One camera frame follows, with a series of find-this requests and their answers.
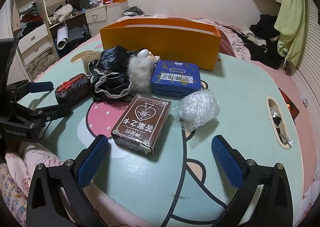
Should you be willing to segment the crumpled clear plastic wrap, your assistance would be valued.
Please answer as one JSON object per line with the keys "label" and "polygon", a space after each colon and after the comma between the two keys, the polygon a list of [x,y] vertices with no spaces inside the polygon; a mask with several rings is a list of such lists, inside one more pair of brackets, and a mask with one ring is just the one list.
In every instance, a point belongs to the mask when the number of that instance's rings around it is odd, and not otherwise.
{"label": "crumpled clear plastic wrap", "polygon": [[219,113],[219,103],[209,89],[201,89],[187,95],[172,108],[177,126],[188,132],[216,119]]}

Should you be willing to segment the white shelf unit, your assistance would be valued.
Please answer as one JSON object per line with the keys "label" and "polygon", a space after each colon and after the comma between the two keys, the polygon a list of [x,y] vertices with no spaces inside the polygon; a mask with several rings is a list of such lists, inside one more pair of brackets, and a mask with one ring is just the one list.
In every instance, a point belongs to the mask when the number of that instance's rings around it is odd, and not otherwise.
{"label": "white shelf unit", "polygon": [[6,0],[1,8],[1,38],[17,38],[8,82],[34,80],[59,59],[53,14],[66,0]]}

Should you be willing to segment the blue metal tin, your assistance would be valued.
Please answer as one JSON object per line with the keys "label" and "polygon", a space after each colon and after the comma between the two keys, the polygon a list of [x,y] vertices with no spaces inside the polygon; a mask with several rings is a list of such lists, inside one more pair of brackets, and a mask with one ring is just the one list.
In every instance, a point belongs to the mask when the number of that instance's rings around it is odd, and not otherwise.
{"label": "blue metal tin", "polygon": [[183,98],[201,89],[200,70],[196,64],[161,60],[151,78],[155,95]]}

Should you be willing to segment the orange cardboard storage box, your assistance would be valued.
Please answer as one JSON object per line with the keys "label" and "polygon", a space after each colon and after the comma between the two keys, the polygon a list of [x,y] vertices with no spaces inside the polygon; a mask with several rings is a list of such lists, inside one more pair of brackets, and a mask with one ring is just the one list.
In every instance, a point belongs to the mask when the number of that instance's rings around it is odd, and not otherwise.
{"label": "orange cardboard storage box", "polygon": [[196,64],[213,71],[221,35],[214,25],[178,18],[129,18],[100,29],[103,49],[143,48],[162,60]]}

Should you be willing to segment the white desk drawer unit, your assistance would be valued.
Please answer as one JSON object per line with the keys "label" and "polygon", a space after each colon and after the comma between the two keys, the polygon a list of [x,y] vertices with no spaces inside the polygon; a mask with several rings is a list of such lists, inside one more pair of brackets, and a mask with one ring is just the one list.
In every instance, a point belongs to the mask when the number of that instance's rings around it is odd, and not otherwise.
{"label": "white desk drawer unit", "polygon": [[101,28],[117,22],[128,8],[128,2],[118,2],[85,11],[90,35],[94,37],[100,33]]}

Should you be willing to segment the brown furry item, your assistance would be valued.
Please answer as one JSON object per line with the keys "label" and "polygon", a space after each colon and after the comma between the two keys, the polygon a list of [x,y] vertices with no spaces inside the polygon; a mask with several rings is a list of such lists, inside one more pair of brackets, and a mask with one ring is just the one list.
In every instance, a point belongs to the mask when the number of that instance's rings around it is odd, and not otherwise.
{"label": "brown furry item", "polygon": [[85,74],[89,74],[88,65],[93,60],[99,60],[101,57],[101,51],[87,51],[85,55],[81,57],[84,65]]}

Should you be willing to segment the dark red pillow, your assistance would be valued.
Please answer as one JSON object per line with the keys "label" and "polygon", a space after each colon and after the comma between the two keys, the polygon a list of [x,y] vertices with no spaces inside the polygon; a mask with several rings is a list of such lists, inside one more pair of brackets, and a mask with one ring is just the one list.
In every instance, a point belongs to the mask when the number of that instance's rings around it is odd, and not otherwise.
{"label": "dark red pillow", "polygon": [[226,37],[226,35],[220,29],[218,29],[217,31],[220,33],[220,36],[221,36],[219,53],[229,55],[231,57],[235,57],[233,48],[232,48],[228,38]]}

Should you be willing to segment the black pouch red emblem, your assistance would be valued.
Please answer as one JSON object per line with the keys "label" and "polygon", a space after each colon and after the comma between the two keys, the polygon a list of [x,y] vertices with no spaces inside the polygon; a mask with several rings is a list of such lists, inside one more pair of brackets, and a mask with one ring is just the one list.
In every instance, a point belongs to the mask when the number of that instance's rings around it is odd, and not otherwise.
{"label": "black pouch red emblem", "polygon": [[90,95],[91,81],[88,76],[80,73],[68,81],[64,81],[55,90],[58,104],[67,104],[73,107]]}

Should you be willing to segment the fluffy white tail doll keychain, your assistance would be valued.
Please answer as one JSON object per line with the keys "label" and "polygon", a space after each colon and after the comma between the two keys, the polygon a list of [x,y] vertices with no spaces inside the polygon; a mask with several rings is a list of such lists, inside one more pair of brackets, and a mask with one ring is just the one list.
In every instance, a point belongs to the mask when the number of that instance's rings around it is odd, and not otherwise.
{"label": "fluffy white tail doll keychain", "polygon": [[141,93],[151,91],[151,78],[160,61],[160,56],[153,55],[146,48],[141,49],[129,59],[127,75],[134,91]]}

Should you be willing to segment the brown card box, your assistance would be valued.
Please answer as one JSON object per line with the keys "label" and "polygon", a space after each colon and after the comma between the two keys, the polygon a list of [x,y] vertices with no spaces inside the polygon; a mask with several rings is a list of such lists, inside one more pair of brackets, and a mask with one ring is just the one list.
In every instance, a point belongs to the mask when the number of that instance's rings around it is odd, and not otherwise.
{"label": "brown card box", "polygon": [[168,100],[136,94],[111,130],[114,142],[152,156],[170,110]]}

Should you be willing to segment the black lace fabric item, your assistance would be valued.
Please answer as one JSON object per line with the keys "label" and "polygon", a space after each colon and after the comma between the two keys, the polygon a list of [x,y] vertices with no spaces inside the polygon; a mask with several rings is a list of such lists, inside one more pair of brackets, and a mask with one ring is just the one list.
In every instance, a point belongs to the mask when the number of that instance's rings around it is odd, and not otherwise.
{"label": "black lace fabric item", "polygon": [[101,52],[88,64],[92,76],[90,93],[96,102],[124,100],[133,86],[127,74],[131,55],[126,48],[115,46]]}

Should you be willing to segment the green hanging cloth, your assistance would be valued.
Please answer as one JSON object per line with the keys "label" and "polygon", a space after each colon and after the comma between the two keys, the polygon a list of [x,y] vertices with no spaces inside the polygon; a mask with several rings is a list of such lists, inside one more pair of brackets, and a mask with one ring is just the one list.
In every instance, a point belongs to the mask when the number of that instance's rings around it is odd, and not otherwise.
{"label": "green hanging cloth", "polygon": [[307,0],[280,0],[281,7],[274,28],[280,33],[278,53],[296,67],[302,53],[307,23]]}

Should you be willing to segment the black clothes pile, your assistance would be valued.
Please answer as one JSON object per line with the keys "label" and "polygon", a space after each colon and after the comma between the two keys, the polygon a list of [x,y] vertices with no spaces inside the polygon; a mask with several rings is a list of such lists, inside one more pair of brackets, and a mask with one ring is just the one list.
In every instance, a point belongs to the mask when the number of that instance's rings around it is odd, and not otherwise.
{"label": "black clothes pile", "polygon": [[257,24],[249,29],[234,31],[249,50],[250,59],[278,70],[284,58],[278,53],[280,32],[275,29],[277,16],[261,14]]}

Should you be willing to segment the white rolled paper tube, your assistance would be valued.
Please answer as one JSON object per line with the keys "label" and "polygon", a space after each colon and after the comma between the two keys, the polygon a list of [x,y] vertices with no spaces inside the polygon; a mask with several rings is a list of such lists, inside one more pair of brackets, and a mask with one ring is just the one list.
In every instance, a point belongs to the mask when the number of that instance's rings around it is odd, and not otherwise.
{"label": "white rolled paper tube", "polygon": [[60,27],[57,30],[57,41],[56,41],[56,45],[57,45],[57,49],[58,50],[62,50],[65,45],[68,43],[68,27],[66,25]]}

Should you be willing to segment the pink floral quilt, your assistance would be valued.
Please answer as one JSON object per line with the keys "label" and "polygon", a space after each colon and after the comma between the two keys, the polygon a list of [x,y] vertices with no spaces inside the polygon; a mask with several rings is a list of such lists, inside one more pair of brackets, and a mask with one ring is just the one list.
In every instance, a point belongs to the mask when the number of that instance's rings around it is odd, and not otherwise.
{"label": "pink floral quilt", "polygon": [[156,13],[153,15],[144,14],[144,15],[138,15],[138,16],[123,16],[123,17],[119,18],[117,20],[117,22],[127,20],[127,19],[138,19],[138,18],[160,18],[160,19],[173,18],[173,19],[190,20],[190,21],[201,23],[201,24],[214,25],[217,29],[220,29],[221,31],[223,31],[223,33],[228,38],[228,40],[233,48],[235,57],[237,59],[247,61],[248,63],[251,62],[250,52],[247,49],[247,47],[245,46],[245,43],[243,42],[243,40],[238,35],[238,31],[239,31],[238,28],[236,28],[236,30],[233,30],[232,28],[228,27],[227,25],[222,25],[216,21],[212,21],[209,19],[182,18],[182,17],[167,16],[167,15],[164,15],[161,13]]}

